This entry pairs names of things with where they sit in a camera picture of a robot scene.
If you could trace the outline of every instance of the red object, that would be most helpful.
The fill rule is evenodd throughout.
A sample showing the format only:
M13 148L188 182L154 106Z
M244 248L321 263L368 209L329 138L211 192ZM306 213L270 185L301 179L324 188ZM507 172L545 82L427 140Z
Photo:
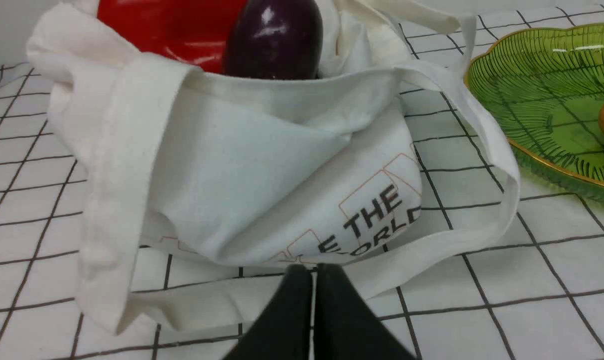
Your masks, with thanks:
M98 19L142 52L221 74L226 40L247 0L100 0Z

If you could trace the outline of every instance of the bag handle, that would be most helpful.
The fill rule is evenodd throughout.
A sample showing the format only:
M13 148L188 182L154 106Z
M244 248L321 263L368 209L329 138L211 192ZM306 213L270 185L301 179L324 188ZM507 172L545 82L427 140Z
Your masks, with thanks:
M153 166L171 109L183 80L196 69L201 71L159 55L137 57L116 82L117 101L109 104L94 144L76 300L109 330L117 328L126 307Z
M192 332L254 321L281 278L238 278L158 292L130 293L153 162L172 103L192 66L144 54L121 74L95 146L89 178L77 301L93 321L121 333L142 313L166 328ZM432 82L473 126L488 160L508 175L497 217L476 229L428 235L345 266L364 299L406 283L440 260L489 246L508 229L519 201L519 170L494 118L451 71L424 61L388 70L411 83ZM138 119L154 119L140 130ZM108 179L121 179L114 183Z
M425 6L414 0L360 0L368 6L392 14L398 19L409 21L429 28L440 34L451 34L460 29L464 38L464 55L458 59L450 70L462 78L473 55L476 35L476 19L474 14L450 14L432 7ZM421 88L439 91L439 88L429 81L414 82Z

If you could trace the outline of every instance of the white tote bag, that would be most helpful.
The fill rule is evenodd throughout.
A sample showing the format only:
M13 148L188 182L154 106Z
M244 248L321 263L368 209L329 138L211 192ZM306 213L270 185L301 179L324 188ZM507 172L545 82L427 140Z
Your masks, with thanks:
M462 83L473 16L411 0L318 0L323 79L239 79L142 54L95 18L97 0L44 14L28 56L54 80L49 119L89 171L76 300L118 334L139 315L180 332L254 321L280 278L130 292L140 244L228 266L345 264L369 299L507 230L519 172L492 116ZM450 33L451 69L411 59L384 13ZM507 174L484 227L428 235L358 260L410 230L420 168L395 100L401 82L441 90Z

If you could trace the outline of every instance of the green glass plate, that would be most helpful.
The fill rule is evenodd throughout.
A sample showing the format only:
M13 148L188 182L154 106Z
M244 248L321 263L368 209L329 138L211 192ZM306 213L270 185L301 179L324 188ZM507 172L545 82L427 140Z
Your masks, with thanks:
M514 32L476 57L465 81L520 166L604 203L604 23Z

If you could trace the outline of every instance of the eggplant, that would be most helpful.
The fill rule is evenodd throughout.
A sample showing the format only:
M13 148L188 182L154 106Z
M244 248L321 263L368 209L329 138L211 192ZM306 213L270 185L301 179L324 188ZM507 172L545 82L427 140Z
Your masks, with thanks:
M315 0L249 0L224 54L224 73L268 80L315 79L322 54Z

